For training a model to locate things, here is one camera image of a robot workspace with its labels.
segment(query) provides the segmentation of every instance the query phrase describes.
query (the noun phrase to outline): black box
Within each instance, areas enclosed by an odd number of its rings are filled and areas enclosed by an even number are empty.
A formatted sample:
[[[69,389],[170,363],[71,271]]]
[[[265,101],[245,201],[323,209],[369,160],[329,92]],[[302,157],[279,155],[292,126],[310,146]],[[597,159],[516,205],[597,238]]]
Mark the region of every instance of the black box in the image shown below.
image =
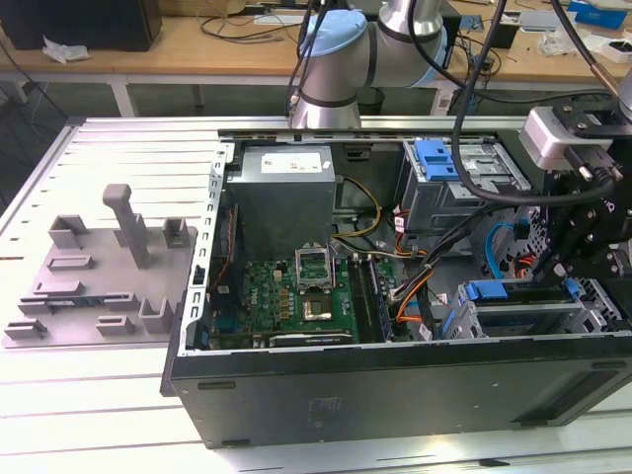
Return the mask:
[[[158,0],[2,0],[2,28],[16,49],[43,36],[88,49],[146,51],[162,26]]]

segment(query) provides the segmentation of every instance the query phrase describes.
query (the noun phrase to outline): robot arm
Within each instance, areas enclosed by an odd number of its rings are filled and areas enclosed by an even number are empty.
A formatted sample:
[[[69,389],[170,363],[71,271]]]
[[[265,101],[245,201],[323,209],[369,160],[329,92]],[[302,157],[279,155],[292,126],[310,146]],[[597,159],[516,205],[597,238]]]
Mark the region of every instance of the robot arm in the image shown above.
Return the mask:
[[[415,9],[415,31],[426,51],[442,62],[446,34],[438,13],[441,0],[424,0]],[[360,87],[420,87],[434,72],[410,40],[406,16],[410,0],[391,0],[368,23],[362,12],[327,12],[292,99],[292,128],[360,127],[356,93]],[[313,35],[310,21],[303,47]]]

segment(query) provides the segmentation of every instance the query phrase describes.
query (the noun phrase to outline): metal slotted table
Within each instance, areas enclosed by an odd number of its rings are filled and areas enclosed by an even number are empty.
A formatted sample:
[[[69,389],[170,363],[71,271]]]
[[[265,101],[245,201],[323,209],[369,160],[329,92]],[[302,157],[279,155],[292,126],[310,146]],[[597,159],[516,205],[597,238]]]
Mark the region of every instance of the metal slotted table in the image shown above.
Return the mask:
[[[365,119],[371,128],[450,128],[451,118]],[[468,127],[518,128],[518,118]],[[219,128],[285,127],[282,118],[113,118],[65,127],[0,218],[0,317],[19,316],[50,247],[57,214],[115,225],[99,205],[108,182],[128,183],[147,225],[183,216],[201,225]],[[174,472],[629,472],[632,387],[567,427],[207,450],[178,398],[158,392],[165,346],[0,352],[0,472],[92,469]],[[489,466],[495,459],[505,467]]]

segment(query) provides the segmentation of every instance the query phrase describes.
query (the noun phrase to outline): computer case side panel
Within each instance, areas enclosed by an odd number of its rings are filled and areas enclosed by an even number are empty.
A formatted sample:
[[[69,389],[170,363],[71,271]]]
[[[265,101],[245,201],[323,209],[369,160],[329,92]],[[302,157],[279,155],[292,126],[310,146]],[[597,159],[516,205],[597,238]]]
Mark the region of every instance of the computer case side panel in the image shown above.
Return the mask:
[[[176,357],[209,448],[555,427],[625,385],[624,337]]]

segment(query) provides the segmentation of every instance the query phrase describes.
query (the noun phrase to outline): yellow wire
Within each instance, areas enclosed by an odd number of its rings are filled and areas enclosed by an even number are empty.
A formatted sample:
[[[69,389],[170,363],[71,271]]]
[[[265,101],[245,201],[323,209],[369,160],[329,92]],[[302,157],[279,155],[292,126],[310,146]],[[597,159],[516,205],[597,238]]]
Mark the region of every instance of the yellow wire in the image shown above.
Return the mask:
[[[382,208],[380,207],[379,202],[377,201],[375,196],[371,193],[371,191],[369,191],[367,188],[361,185],[358,181],[354,180],[353,178],[349,178],[347,176],[343,176],[343,180],[354,183],[358,188],[360,188],[364,193],[366,193],[366,195],[373,201],[373,204],[375,205],[375,211],[376,211],[375,220],[373,220],[373,223],[365,229],[356,230],[354,232],[341,232],[338,234],[332,234],[332,237],[359,237],[359,236],[368,234],[379,225],[379,220],[382,217]]]

